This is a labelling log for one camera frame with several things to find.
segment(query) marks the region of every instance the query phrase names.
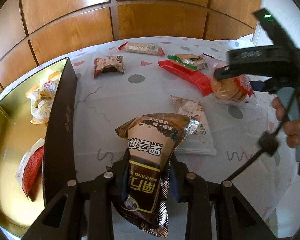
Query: white wall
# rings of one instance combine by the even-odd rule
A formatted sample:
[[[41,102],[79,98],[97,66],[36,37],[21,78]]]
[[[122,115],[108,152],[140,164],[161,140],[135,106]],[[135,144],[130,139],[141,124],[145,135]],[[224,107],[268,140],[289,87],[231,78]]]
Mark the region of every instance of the white wall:
[[[300,48],[300,11],[292,0],[262,0],[261,7],[268,9]],[[270,45],[263,29],[257,27],[254,35],[256,46]],[[290,237],[300,227],[300,177],[298,176],[276,207],[278,236]]]
[[[292,0],[262,0],[261,7],[268,9],[300,48],[300,10]],[[254,37],[256,46],[272,44],[263,29],[257,27]]]

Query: human hand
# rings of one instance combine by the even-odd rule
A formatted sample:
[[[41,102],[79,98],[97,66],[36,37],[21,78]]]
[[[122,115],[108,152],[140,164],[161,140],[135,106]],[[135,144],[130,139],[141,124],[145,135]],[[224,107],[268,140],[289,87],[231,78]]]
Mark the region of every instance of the human hand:
[[[285,114],[285,110],[279,98],[275,98],[272,101],[272,107],[275,108],[275,115],[278,121],[281,121]],[[298,133],[300,133],[300,120],[287,121],[284,123],[282,128],[286,133],[286,135],[288,135],[287,137],[288,146],[290,148],[296,148],[300,144],[300,137],[298,135]]]

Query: table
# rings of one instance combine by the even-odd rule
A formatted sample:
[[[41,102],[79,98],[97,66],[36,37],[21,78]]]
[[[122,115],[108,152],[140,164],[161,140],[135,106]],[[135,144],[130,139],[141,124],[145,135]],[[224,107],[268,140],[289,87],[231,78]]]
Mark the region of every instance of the table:
[[[251,38],[249,35],[237,41],[205,41],[161,36],[113,41],[68,53],[34,69],[38,71],[66,56],[74,66],[79,79],[74,111],[78,181],[94,179],[123,156],[127,141],[117,136],[115,128],[143,114],[175,113],[170,95],[203,102],[217,150],[216,156],[178,154],[177,159],[207,181],[220,183],[226,179],[258,150],[256,141],[261,133],[278,125],[271,107],[274,96],[256,92],[259,104],[254,109],[218,104],[211,97],[203,98],[192,84],[160,68],[158,60],[186,53],[205,53],[226,60],[228,50],[253,46]],[[117,47],[126,41],[157,43],[166,56],[119,51]],[[123,56],[124,74],[102,73],[94,79],[94,59],[108,55]],[[259,80],[261,77],[249,78]],[[281,146],[273,158],[262,155],[233,181],[263,219],[271,214],[296,175],[295,153],[285,144],[285,137],[283,132],[279,133]],[[167,209],[168,239],[184,239],[187,204],[176,203],[169,194]],[[128,223],[115,209],[113,222],[115,239],[154,238]]]

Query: open tin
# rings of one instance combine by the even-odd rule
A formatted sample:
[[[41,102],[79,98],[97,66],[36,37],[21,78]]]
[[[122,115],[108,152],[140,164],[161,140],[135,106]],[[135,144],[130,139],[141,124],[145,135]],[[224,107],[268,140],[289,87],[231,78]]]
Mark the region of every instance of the open tin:
[[[73,111],[78,79],[69,58],[36,69],[13,82],[0,95],[0,226],[19,237],[66,182],[76,179]],[[25,93],[55,71],[62,74],[49,122],[32,124],[30,99]],[[45,138],[42,170],[30,193],[31,202],[15,174],[24,153],[40,137]]]

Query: foil packaging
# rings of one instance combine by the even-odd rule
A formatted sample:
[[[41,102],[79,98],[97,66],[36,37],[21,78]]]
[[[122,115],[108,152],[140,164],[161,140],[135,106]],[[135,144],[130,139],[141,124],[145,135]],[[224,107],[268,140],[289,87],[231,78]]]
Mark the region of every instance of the foil packaging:
[[[166,113],[143,115],[116,129],[119,137],[128,140],[130,176],[126,201],[114,203],[114,207],[141,230],[168,236],[170,154],[198,125],[194,117]]]

